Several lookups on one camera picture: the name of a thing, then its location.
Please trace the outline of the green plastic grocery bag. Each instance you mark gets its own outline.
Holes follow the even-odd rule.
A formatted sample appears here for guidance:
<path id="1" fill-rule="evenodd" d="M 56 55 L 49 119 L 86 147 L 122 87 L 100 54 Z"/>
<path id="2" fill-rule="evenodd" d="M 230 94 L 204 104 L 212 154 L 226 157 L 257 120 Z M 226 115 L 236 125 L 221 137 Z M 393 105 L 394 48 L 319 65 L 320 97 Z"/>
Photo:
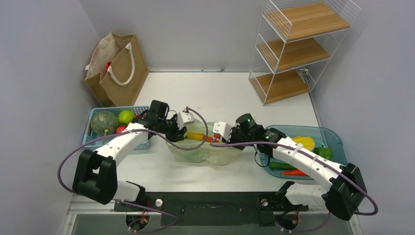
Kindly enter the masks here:
<path id="1" fill-rule="evenodd" d="M 208 137 L 210 138 L 213 138 L 213 124 L 214 122 L 207 122 L 209 131 Z M 206 133 L 205 125 L 200 120 L 196 120 L 193 124 L 187 126 L 187 130 L 192 133 Z M 201 141 L 185 139 L 183 141 L 175 142 L 175 144 L 183 148 L 191 148 L 199 145 L 200 142 Z M 234 147 L 212 147 L 209 143 L 210 141 L 206 141 L 200 148 L 189 151 L 175 148 L 168 142 L 165 144 L 173 154 L 175 160 L 179 162 L 209 162 L 211 165 L 227 165 L 239 158 L 242 154 L 242 150 L 240 149 Z"/>

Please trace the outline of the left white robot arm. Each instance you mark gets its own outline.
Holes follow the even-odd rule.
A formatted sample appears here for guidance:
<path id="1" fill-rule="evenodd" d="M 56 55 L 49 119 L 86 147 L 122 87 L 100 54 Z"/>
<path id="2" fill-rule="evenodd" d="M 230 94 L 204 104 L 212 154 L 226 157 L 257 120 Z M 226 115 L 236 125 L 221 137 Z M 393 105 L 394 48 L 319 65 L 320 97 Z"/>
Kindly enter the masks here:
<path id="1" fill-rule="evenodd" d="M 120 181 L 117 176 L 119 164 L 140 144 L 156 134 L 171 142 L 182 141 L 186 125 L 194 122 L 188 110 L 168 118 L 167 103 L 153 100 L 149 109 L 135 117 L 117 137 L 94 151 L 81 152 L 72 190 L 103 205 L 110 201 L 126 201 L 135 211 L 146 204 L 145 188 L 129 181 Z"/>

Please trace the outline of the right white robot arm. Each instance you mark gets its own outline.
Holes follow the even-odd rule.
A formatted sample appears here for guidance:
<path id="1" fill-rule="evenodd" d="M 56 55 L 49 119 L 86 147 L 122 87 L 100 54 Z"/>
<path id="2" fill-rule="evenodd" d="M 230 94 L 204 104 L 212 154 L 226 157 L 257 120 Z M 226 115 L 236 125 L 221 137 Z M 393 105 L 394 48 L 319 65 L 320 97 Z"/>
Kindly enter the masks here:
<path id="1" fill-rule="evenodd" d="M 260 153 L 284 161 L 318 182 L 317 185 L 285 183 L 277 196 L 277 205 L 283 210 L 297 205 L 325 207 L 337 218 L 350 220 L 368 195 L 359 167 L 325 159 L 278 129 L 257 124 L 249 113 L 241 115 L 235 126 L 216 122 L 213 133 L 227 146 L 239 149 L 256 146 Z"/>

